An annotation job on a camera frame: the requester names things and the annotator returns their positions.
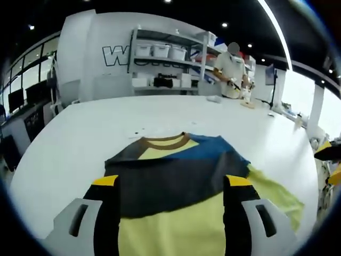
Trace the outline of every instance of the person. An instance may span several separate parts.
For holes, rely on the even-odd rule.
[[[235,42],[229,44],[228,51],[219,54],[213,74],[221,81],[222,97],[237,99],[243,85],[248,85],[248,78],[243,58],[237,58],[239,45]]]

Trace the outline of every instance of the white shirt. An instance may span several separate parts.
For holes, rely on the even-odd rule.
[[[219,54],[214,67],[221,70],[225,77],[235,77],[237,79],[235,84],[241,88],[242,77],[246,74],[246,70],[243,59],[240,59],[242,61],[241,63],[239,63],[240,61],[237,62],[229,52],[224,52]],[[226,82],[220,82],[220,85],[222,88],[222,95],[232,99],[239,97],[240,91],[238,89],[228,85]]]

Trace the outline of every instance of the white table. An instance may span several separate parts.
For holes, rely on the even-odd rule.
[[[104,161],[140,136],[182,131],[221,135],[252,165],[305,204],[297,237],[316,221],[318,177],[303,128],[269,110],[239,100],[209,102],[199,96],[146,96],[99,100],[67,107],[36,137],[20,161],[10,194],[34,236],[46,237],[53,219],[82,198],[104,175]]]

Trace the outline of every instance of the black ceiling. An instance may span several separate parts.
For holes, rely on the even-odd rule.
[[[341,13],[341,5],[324,0],[311,1],[320,15],[326,17],[327,26],[332,31],[338,31],[335,19]],[[257,0],[210,0],[184,1],[173,0],[165,4],[163,0],[145,1],[95,1],[83,0],[33,0],[23,2],[7,2],[5,24],[6,35],[1,51],[1,60],[12,60],[22,54],[27,48],[44,37],[61,30],[65,17],[73,13],[96,9],[101,12],[143,12],[162,15],[190,23],[205,30],[210,30],[224,38],[226,43],[237,42],[241,50],[260,58],[263,54],[284,57],[281,42],[269,18]],[[323,61],[328,53],[328,47],[315,28],[287,0],[266,0],[288,43],[291,58],[311,66],[337,81],[336,75],[323,70]],[[229,27],[223,29],[222,22],[228,22]],[[28,29],[28,24],[35,26]]]

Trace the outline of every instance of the white wall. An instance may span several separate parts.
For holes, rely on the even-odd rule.
[[[264,65],[256,65],[256,71],[255,71],[256,87],[253,89],[252,96],[251,96],[253,101],[255,101],[255,99],[257,98],[257,99],[271,102],[271,91],[273,90],[273,86],[265,85],[266,68],[267,66],[264,66]],[[284,83],[285,83],[285,76],[286,76],[286,71],[277,69],[278,78],[276,81],[275,97],[273,100],[275,106],[277,106],[281,102],[283,89],[284,89]]]
[[[79,98],[81,101],[92,100],[93,79],[104,74],[120,75],[127,73],[126,61],[131,33],[140,24],[142,28],[163,31],[179,31],[194,35],[203,30],[190,24],[145,13],[101,13],[94,11],[77,13],[67,17],[58,45],[59,80],[62,83],[80,79]],[[113,53],[105,48],[105,54],[122,55],[122,65],[107,66],[103,47],[111,47]]]
[[[311,108],[310,117],[307,124],[307,134],[309,139],[314,137],[317,133],[319,119],[323,105],[324,88],[315,85],[313,107]]]

